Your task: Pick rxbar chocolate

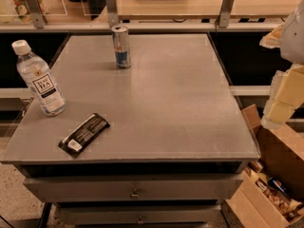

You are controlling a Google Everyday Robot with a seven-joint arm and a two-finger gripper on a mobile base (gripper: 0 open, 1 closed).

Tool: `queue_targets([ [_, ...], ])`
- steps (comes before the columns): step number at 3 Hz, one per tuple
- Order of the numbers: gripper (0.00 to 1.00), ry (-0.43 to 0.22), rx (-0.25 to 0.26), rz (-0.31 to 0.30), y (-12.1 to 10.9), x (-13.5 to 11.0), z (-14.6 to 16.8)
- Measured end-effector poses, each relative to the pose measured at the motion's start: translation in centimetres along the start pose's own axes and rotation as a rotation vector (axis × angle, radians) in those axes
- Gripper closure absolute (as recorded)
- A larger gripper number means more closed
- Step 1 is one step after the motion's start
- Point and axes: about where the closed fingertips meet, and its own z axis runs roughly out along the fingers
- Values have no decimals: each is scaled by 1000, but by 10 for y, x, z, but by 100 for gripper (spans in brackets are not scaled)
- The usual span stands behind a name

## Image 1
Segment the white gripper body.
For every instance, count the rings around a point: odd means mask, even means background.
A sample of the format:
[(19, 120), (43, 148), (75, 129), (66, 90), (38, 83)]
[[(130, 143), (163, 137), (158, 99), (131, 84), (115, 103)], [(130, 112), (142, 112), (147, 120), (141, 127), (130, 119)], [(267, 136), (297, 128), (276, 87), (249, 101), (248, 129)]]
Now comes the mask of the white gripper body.
[(286, 19), (280, 41), (283, 59), (293, 64), (304, 64), (304, 0)]

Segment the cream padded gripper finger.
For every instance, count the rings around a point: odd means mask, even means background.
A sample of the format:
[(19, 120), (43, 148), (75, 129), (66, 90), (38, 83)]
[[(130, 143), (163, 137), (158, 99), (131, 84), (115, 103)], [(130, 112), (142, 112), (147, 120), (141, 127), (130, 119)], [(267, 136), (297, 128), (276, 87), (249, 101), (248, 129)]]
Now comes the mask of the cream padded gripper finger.
[(279, 48), (281, 46), (281, 33), (283, 25), (279, 25), (262, 37), (259, 44), (264, 48)]
[(278, 129), (304, 104), (304, 66), (292, 64), (285, 72), (278, 70), (273, 77), (269, 100), (263, 110), (261, 124)]

